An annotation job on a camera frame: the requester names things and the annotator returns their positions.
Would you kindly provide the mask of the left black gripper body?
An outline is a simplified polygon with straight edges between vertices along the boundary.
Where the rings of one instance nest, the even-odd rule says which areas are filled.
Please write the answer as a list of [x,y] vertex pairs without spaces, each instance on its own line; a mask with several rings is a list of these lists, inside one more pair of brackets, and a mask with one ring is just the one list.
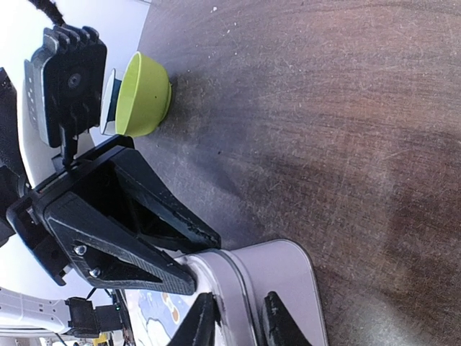
[[112,264],[101,235],[123,202],[112,159],[134,147],[131,138],[114,136],[7,208],[12,229],[57,285],[66,285],[68,268],[91,283],[92,270],[104,273]]

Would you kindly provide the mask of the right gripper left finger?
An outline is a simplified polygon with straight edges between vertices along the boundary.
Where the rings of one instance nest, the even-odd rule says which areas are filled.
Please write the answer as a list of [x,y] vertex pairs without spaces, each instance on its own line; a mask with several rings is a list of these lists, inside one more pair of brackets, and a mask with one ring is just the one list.
[[220,312],[212,293],[201,293],[168,346],[213,346]]

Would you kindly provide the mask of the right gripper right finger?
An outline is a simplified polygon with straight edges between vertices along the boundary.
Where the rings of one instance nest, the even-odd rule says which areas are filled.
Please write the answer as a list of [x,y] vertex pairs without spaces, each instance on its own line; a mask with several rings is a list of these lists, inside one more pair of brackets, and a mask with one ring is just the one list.
[[311,346],[275,291],[264,298],[262,324],[268,345]]

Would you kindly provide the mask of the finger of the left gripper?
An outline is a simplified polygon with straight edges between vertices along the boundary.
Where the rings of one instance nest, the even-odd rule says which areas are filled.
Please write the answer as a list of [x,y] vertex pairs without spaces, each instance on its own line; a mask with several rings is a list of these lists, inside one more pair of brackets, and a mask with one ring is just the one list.
[[95,288],[192,295],[196,282],[167,253],[137,240],[113,218],[67,192],[44,212],[72,268]]
[[139,151],[126,148],[111,162],[138,238],[187,254],[221,248],[220,235],[170,192]]

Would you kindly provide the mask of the bunny picture tin lid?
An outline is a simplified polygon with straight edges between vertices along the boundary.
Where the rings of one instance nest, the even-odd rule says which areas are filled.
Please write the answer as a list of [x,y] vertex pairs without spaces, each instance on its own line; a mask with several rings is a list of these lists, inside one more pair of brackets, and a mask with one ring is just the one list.
[[220,312],[214,345],[268,345],[262,309],[270,291],[279,295],[311,345],[328,344],[313,265],[299,244],[277,239],[233,251],[188,254],[178,262],[196,281],[192,295],[126,291],[137,345],[167,345],[201,293],[212,293]]

